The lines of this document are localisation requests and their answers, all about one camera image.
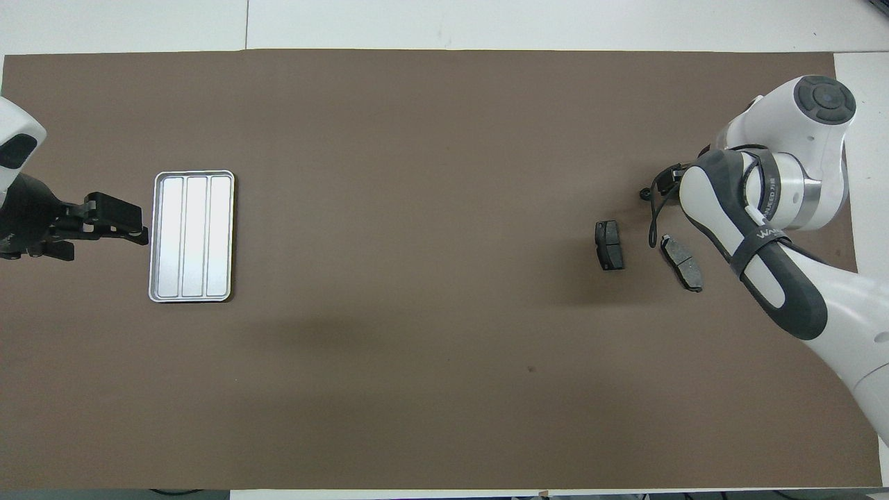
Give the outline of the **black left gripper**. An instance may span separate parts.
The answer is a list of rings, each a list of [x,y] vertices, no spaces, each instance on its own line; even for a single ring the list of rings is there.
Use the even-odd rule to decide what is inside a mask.
[[[142,226],[142,209],[102,192],[91,192],[82,203],[70,205],[28,174],[20,174],[6,191],[1,210],[1,256],[18,260],[23,253],[75,260],[73,244],[48,240],[51,226],[65,216],[79,219],[83,226],[69,235],[71,241],[125,240],[147,246],[147,227],[131,232],[115,226]]]

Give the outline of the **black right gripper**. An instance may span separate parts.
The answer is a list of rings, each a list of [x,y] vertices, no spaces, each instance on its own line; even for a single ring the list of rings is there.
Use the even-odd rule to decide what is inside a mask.
[[[671,190],[679,186],[681,178],[688,169],[686,162],[678,162],[670,165],[656,175],[656,190],[662,197],[669,196]]]

